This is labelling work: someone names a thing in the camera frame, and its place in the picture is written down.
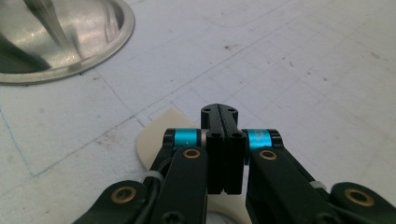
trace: metal bowl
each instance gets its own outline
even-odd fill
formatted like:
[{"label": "metal bowl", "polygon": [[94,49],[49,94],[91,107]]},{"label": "metal bowl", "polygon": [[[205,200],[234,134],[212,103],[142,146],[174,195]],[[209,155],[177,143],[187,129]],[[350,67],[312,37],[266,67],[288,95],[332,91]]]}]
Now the metal bowl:
[{"label": "metal bowl", "polygon": [[133,29],[121,0],[0,0],[0,83],[80,74],[117,52]]}]

